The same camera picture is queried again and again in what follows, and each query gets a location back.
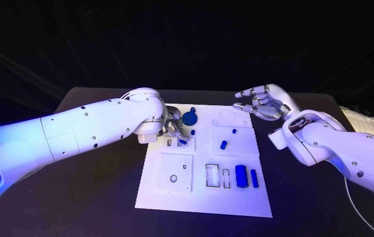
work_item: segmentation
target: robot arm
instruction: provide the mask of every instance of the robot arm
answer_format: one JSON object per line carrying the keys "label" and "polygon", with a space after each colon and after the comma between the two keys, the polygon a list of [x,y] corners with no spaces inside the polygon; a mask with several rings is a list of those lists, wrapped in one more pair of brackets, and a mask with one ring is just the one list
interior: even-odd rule
{"label": "robot arm", "polygon": [[[0,194],[47,164],[86,152],[131,133],[139,143],[168,133],[177,109],[164,106],[155,90],[139,88],[121,98],[83,105],[47,117],[0,127]],[[187,137],[177,131],[178,139]]]}
{"label": "robot arm", "polygon": [[300,111],[284,90],[274,84],[253,87],[235,94],[252,95],[252,105],[232,107],[264,120],[284,119],[282,127],[268,138],[279,150],[288,147],[297,160],[307,166],[330,162],[342,175],[374,191],[374,138],[366,133],[346,132],[340,123],[323,112]]}

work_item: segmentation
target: black table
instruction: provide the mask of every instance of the black table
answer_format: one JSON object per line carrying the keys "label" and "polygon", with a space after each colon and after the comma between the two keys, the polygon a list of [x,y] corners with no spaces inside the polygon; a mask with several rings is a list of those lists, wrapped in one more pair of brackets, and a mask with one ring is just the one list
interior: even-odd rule
{"label": "black table", "polygon": [[[56,109],[119,97],[126,89],[73,88]],[[160,90],[165,103],[230,105],[233,92]],[[330,96],[291,94],[352,131]],[[281,121],[251,117],[272,219],[135,209],[147,145],[135,135],[45,166],[0,197],[1,236],[370,236],[346,197],[343,177],[320,162],[300,164],[266,138]],[[349,183],[357,210],[374,224],[374,194]]]}

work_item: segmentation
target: cable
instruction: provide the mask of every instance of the cable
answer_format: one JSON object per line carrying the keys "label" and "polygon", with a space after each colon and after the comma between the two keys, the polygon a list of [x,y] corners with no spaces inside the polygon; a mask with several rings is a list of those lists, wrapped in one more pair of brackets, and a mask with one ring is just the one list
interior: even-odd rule
{"label": "cable", "polygon": [[352,204],[352,207],[362,219],[362,221],[366,223],[368,227],[370,228],[370,230],[374,231],[374,227],[368,224],[366,220],[363,219],[362,215],[359,214],[357,210],[356,210],[356,206],[355,204],[352,203],[352,198],[350,198],[350,194],[349,194],[349,189],[347,189],[347,184],[346,184],[346,178],[343,177],[343,180],[344,180],[344,189],[346,189],[346,194],[347,194],[347,198],[349,198],[349,201],[350,201],[350,204]]}

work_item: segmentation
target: shape sorting board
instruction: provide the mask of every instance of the shape sorting board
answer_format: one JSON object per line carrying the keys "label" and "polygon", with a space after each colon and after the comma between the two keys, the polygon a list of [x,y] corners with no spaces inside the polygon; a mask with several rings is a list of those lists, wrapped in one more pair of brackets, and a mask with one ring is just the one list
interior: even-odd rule
{"label": "shape sorting board", "polygon": [[[181,113],[194,107],[197,122],[193,126],[183,125],[183,133],[191,138],[187,146],[175,146],[173,142],[167,146],[167,140],[174,140],[170,137],[158,137],[157,142],[148,144],[134,207],[269,218],[249,114],[229,106],[167,105],[174,106]],[[219,148],[222,140],[227,142],[225,150]],[[248,188],[235,185],[235,165],[246,167]],[[256,172],[258,188],[252,187],[249,170]]]}

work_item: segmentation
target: dark backdrop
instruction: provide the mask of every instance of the dark backdrop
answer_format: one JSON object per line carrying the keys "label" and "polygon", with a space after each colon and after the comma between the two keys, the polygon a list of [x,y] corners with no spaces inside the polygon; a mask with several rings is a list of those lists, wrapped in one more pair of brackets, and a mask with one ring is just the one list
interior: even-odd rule
{"label": "dark backdrop", "polygon": [[74,86],[330,94],[372,114],[372,0],[0,0],[1,122]]}

